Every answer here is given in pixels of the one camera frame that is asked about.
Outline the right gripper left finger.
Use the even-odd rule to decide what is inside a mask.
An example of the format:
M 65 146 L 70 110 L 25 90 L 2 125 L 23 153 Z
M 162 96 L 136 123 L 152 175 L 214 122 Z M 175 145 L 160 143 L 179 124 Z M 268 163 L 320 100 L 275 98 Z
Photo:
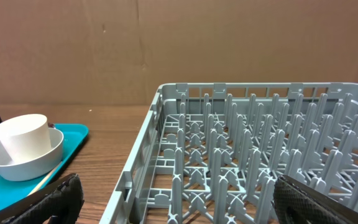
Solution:
M 0 211 L 0 224 L 75 223 L 84 204 L 78 174 L 69 174 Z

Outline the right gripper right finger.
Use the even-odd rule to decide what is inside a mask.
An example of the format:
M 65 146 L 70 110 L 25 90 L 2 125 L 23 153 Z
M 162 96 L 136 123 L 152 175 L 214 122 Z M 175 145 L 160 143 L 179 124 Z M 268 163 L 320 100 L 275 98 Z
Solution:
M 272 205 L 279 223 L 358 224 L 358 212 L 287 175 L 278 177 Z

